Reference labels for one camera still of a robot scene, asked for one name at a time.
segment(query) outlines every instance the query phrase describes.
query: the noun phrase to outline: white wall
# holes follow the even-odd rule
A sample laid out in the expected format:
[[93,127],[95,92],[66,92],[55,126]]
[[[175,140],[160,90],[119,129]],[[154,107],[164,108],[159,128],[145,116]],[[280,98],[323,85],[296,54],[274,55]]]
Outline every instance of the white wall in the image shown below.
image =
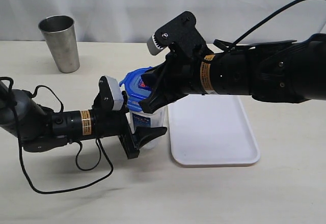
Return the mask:
[[[145,42],[183,12],[197,17],[208,41],[233,41],[292,0],[0,0],[0,40],[42,40],[38,22],[56,14],[75,19],[80,41]],[[303,40],[326,23],[326,2],[308,1],[281,14],[245,42]]]

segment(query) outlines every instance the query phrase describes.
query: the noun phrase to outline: metal tumbler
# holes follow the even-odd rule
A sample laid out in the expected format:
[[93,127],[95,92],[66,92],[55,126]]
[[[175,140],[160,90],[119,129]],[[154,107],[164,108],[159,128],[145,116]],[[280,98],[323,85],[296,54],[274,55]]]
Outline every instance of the metal tumbler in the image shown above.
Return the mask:
[[58,69],[63,73],[78,70],[80,64],[74,20],[66,15],[47,17],[39,23],[39,29]]

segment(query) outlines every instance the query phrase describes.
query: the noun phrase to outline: white table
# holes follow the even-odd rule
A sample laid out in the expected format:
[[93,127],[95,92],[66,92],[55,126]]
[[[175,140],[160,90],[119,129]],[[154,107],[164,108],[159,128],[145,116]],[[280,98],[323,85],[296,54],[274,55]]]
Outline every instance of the white table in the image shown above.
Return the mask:
[[[98,80],[122,79],[136,68],[164,61],[145,44],[79,43],[81,67],[60,73],[44,42],[0,42],[1,75],[15,88],[53,88],[65,110],[90,108]],[[55,110],[50,92],[36,101]],[[0,130],[0,220],[2,223],[325,223],[326,102],[268,104],[242,101],[258,145],[260,161],[251,167],[185,169],[170,157],[169,135],[138,159],[127,160],[117,139],[103,139],[115,166],[112,176],[77,192],[39,195],[28,186],[18,162],[16,139]],[[45,153],[25,153],[35,185],[43,190],[85,184],[108,171],[76,169],[78,145]],[[97,159],[93,142],[81,160]]]

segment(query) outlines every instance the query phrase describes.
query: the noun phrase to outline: white tray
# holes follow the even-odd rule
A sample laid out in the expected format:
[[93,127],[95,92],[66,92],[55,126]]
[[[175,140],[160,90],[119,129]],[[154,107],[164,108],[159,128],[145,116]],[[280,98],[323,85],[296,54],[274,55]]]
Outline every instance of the white tray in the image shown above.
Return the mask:
[[169,105],[171,153],[184,166],[251,165],[260,158],[238,96],[188,95]]

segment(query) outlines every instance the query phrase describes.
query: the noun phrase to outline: plastic food container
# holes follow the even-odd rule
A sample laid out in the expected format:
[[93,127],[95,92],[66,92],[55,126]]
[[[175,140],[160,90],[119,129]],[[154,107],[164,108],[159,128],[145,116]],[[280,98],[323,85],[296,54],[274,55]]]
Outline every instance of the plastic food container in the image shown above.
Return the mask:
[[[160,127],[163,126],[164,123],[165,107],[158,109],[153,114],[146,114],[138,104],[139,101],[147,98],[151,94],[150,87],[146,86],[141,78],[141,75],[150,68],[151,67],[141,68],[129,72],[119,83],[119,86],[124,84],[128,95],[127,107],[130,111],[130,127],[133,133],[138,126]],[[150,141],[144,145],[143,148],[152,149],[159,143],[159,141],[160,137]]]

